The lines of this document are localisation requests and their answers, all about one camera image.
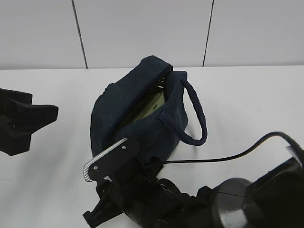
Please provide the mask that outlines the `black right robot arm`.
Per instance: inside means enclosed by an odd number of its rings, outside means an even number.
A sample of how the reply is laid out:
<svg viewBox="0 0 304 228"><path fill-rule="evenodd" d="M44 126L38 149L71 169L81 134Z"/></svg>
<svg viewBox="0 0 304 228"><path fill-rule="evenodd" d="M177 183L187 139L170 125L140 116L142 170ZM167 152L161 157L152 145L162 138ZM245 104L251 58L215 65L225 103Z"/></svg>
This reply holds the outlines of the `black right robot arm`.
<svg viewBox="0 0 304 228"><path fill-rule="evenodd" d="M301 228L304 225L304 152L250 182L231 178L195 196L168 179L158 179L158 162L145 169L136 150L121 147L93 158L83 168L98 183L100 201L84 213L96 228L125 214L142 228Z"/></svg>

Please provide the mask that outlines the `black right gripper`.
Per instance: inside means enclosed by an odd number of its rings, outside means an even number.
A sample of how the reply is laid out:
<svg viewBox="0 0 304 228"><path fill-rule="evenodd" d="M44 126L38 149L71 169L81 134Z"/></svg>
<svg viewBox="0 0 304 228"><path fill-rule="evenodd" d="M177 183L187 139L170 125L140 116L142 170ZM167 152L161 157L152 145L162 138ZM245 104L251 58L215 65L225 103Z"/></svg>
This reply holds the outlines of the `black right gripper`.
<svg viewBox="0 0 304 228"><path fill-rule="evenodd" d="M166 192L157 178L162 168L156 157L148 164L133 158L111 174L111 180L98 184L100 201L83 214L89 227L96 228L123 213L142 228L165 227Z"/></svg>

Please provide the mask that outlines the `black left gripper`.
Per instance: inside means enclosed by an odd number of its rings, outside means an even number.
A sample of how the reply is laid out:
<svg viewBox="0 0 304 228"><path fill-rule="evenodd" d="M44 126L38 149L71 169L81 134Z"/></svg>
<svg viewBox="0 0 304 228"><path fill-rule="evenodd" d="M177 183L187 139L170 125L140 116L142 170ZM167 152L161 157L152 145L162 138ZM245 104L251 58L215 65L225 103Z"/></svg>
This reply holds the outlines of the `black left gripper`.
<svg viewBox="0 0 304 228"><path fill-rule="evenodd" d="M1 88L0 151L9 156L29 151L31 135L57 117L57 106L32 104L32 94Z"/></svg>

